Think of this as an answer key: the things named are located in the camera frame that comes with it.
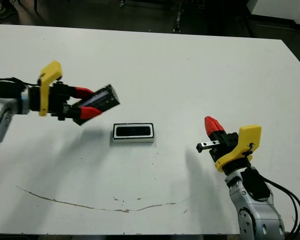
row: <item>black cable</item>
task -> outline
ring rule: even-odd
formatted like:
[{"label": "black cable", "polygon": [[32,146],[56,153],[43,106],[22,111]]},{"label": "black cable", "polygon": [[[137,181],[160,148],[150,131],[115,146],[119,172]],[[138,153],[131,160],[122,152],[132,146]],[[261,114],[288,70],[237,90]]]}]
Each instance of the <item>black cable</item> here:
[{"label": "black cable", "polygon": [[[247,160],[248,160],[248,156],[253,153],[252,148],[254,147],[254,144],[250,143],[249,147],[250,147],[250,149],[248,151],[242,153]],[[247,168],[249,168],[251,170],[254,170],[254,171],[257,171],[255,169],[253,169],[251,166],[248,166]],[[279,185],[279,184],[277,184],[273,181],[270,181],[269,179],[262,176],[258,171],[257,171],[257,173],[263,179],[264,182],[271,184],[272,186],[274,186],[275,188],[283,191],[285,194],[287,194],[290,197],[290,199],[292,201],[292,204],[293,204],[293,208],[294,208],[295,221],[294,221],[293,228],[292,228],[291,232],[288,234],[288,236],[286,236],[285,240],[295,239],[297,237],[298,233],[300,232],[300,222],[299,222],[299,225],[298,225],[298,208],[297,208],[295,200],[297,201],[299,207],[300,207],[300,200],[297,198],[296,195],[294,195],[288,189],[284,188],[283,186],[281,186],[281,185]]]},{"label": "black cable", "polygon": [[21,81],[20,79],[15,78],[15,77],[0,78],[0,81],[8,81],[8,82],[13,82],[13,83],[17,83],[17,84],[23,84],[23,85],[26,85],[26,86],[39,86],[37,83],[33,84],[33,83],[24,82],[24,81]]},{"label": "black cable", "polygon": [[[273,182],[273,181],[270,181],[269,179],[267,179],[267,178],[265,178],[265,177],[263,177],[263,176],[261,176],[261,177],[263,178],[263,180],[264,180],[266,183],[271,184],[272,186],[274,186],[275,188],[277,188],[277,189],[283,191],[284,193],[286,193],[286,194],[289,195],[290,197],[293,197],[293,198],[296,200],[296,202],[299,204],[299,207],[300,207],[300,200],[299,200],[299,198],[297,198],[297,196],[294,195],[291,191],[289,191],[289,190],[286,189],[285,187],[283,187],[283,186],[281,186],[281,185],[279,185],[279,184],[277,184],[277,183],[275,183],[275,182]],[[295,239],[299,232],[300,232],[300,222],[299,222],[299,225],[298,225],[298,227],[296,228],[295,232],[291,235],[290,239],[291,239],[291,240]]]},{"label": "black cable", "polygon": [[290,231],[290,233],[288,234],[288,236],[285,237],[286,240],[288,240],[292,236],[292,234],[296,230],[296,227],[298,226],[298,209],[297,209],[297,205],[296,205],[296,202],[295,202],[294,198],[290,194],[288,194],[288,196],[290,197],[290,199],[291,199],[291,201],[293,203],[295,220],[294,220],[294,224],[293,224],[292,230]]}]

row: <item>yellow gripper bracket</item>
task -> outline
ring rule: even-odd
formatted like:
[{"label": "yellow gripper bracket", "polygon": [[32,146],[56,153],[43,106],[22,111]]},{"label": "yellow gripper bracket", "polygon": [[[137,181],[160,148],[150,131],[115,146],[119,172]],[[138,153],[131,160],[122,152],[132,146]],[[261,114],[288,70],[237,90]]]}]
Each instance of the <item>yellow gripper bracket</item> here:
[{"label": "yellow gripper bracket", "polygon": [[[214,166],[219,172],[223,172],[222,168],[227,163],[242,158],[244,156],[243,153],[247,151],[254,152],[255,150],[257,150],[260,145],[260,138],[261,126],[249,125],[240,127],[237,146],[228,154],[220,157],[218,161],[215,162]],[[252,155],[247,156],[247,158],[249,161],[251,161]]]},{"label": "yellow gripper bracket", "polygon": [[62,77],[61,64],[57,61],[52,61],[48,66],[41,70],[40,75],[40,111],[39,116],[45,117],[49,108],[49,89],[50,84],[54,80],[59,80]]}]

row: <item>white tabletop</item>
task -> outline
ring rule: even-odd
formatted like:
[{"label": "white tabletop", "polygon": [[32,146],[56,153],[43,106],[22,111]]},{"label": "white tabletop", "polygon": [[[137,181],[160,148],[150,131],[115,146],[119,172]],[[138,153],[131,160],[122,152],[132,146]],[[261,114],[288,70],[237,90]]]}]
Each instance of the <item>white tabletop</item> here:
[{"label": "white tabletop", "polygon": [[[204,117],[262,126],[252,164],[300,198],[300,62],[281,40],[0,25],[0,78],[112,84],[120,105],[82,126],[14,117],[0,145],[0,233],[236,234]],[[114,123],[153,123],[153,144],[112,144]],[[290,199],[272,188],[286,231]]]}]

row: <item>floor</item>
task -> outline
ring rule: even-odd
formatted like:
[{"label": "floor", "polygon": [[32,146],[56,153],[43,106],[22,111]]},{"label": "floor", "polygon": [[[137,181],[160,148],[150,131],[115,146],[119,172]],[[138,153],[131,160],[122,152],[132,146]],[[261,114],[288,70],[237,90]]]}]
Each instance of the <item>floor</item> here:
[{"label": "floor", "polygon": [[[176,11],[171,10],[168,5],[131,0],[126,0],[125,6],[122,8],[118,6],[117,0],[38,0],[37,13],[34,12],[33,0],[21,0],[21,4],[15,2],[14,6],[18,10],[18,14],[0,20],[0,24],[172,33],[176,19]],[[282,39],[300,61],[300,30],[291,28],[289,24],[253,19],[248,19],[247,22],[255,37]],[[181,34],[246,38],[251,36],[244,17],[233,12],[227,14],[224,8],[203,12],[191,6],[182,15]],[[0,238],[4,238],[3,240],[10,237],[0,235]],[[36,240],[37,237],[20,237],[20,240]],[[64,236],[62,240],[64,238],[72,239],[70,236]],[[107,238],[118,239],[119,237],[109,236]],[[134,240],[138,240],[136,238],[140,238],[140,236],[134,236]],[[159,238],[169,239],[171,237],[160,236]],[[238,236],[217,235],[204,236],[204,239],[237,240],[240,238]]]}]

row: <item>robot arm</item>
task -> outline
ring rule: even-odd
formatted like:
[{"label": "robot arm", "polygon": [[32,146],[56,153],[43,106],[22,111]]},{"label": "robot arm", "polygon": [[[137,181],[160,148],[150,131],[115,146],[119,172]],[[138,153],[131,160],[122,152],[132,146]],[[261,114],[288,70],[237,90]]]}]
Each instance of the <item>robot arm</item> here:
[{"label": "robot arm", "polygon": [[[229,187],[229,195],[237,211],[241,238],[285,239],[284,223],[274,206],[274,195],[266,182],[281,189],[292,199],[296,212],[295,223],[298,221],[298,212],[293,196],[299,206],[300,201],[293,193],[267,180],[251,167],[252,153],[260,144],[261,127],[241,127],[238,135],[236,132],[227,134],[218,121],[210,116],[205,118],[204,123],[211,141],[198,143],[196,149],[199,153],[210,149],[209,153],[216,169],[225,173],[225,183]],[[294,225],[288,239],[294,239],[300,231],[300,222],[297,229],[296,226],[297,224]]]},{"label": "robot arm", "polygon": [[[53,61],[41,71],[37,84],[25,83],[14,77],[0,78],[0,143],[13,115],[26,115],[31,110],[39,112],[42,117],[50,113],[60,121],[70,118],[82,125],[120,104],[111,85],[93,92],[68,86],[60,81],[61,77],[61,65]],[[69,105],[70,97],[81,100]]]}]

